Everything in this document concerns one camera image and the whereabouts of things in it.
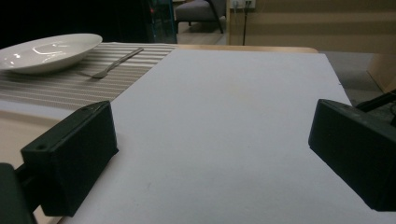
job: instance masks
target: gray chair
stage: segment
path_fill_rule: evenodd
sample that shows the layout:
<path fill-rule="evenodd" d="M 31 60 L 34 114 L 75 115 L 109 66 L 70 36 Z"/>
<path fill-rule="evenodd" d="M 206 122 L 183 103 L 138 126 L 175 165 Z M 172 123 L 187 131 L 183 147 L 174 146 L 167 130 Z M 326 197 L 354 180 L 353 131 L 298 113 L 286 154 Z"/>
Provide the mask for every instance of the gray chair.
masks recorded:
<path fill-rule="evenodd" d="M 223 34 L 223 29 L 219 18 L 225 16 L 226 0 L 193 0 L 181 4 L 175 8 L 175 24 L 178 33 L 178 24 L 181 21 L 186 21 L 191 25 L 192 21 L 211 21 L 219 25 L 220 31 Z"/>

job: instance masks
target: fork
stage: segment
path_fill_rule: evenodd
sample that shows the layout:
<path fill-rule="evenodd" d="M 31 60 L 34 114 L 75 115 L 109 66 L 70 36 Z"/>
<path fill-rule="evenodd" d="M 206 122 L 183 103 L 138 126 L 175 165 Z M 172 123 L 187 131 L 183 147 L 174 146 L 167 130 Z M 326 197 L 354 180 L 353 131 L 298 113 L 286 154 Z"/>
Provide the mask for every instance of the fork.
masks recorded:
<path fill-rule="evenodd" d="M 128 60 L 129 58 L 133 57 L 134 55 L 138 54 L 140 51 L 142 51 L 142 48 L 138 48 L 128 54 L 126 54 L 125 56 L 123 56 L 122 58 L 119 58 L 118 60 L 116 60 L 114 63 L 112 63 L 111 65 L 109 65 L 107 68 L 105 68 L 103 71 L 100 71 L 94 75 L 89 75 L 83 72 L 79 72 L 77 71 L 76 73 L 84 76 L 84 77 L 93 77 L 93 78 L 102 78 L 107 76 L 108 71 L 110 71 L 111 69 L 115 68 L 117 65 L 119 65 L 120 63 L 125 62 L 126 60 Z"/>

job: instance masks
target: placemat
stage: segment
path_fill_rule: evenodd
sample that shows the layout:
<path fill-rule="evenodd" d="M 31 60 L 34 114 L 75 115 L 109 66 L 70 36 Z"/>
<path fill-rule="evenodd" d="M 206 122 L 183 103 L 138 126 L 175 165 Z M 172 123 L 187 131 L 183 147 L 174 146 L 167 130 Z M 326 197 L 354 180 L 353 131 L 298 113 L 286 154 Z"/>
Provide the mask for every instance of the placemat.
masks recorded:
<path fill-rule="evenodd" d="M 101 43 L 80 63 L 46 75 L 0 71 L 0 99 L 76 110 L 99 101 L 112 101 L 134 84 L 176 45 Z M 134 49 L 144 50 L 121 63 L 102 79 L 84 77 L 98 72 Z"/>

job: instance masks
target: wall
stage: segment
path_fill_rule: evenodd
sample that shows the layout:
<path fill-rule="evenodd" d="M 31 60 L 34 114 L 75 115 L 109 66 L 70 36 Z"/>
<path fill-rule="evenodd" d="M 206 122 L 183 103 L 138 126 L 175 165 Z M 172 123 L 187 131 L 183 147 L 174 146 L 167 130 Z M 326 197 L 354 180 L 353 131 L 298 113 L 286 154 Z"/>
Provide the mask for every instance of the wall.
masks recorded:
<path fill-rule="evenodd" d="M 227 13 L 227 43 L 242 45 L 245 15 Z M 396 1 L 257 0 L 245 45 L 396 53 Z"/>

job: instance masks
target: plate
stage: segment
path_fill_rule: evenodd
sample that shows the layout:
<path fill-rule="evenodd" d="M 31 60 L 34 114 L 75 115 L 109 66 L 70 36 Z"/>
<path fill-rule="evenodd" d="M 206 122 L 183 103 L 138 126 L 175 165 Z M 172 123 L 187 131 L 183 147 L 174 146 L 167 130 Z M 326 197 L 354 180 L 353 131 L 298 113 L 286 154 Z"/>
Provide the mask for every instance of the plate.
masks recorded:
<path fill-rule="evenodd" d="M 81 61 L 102 40 L 94 34 L 57 35 L 0 49 L 0 70 L 21 74 L 59 71 Z"/>

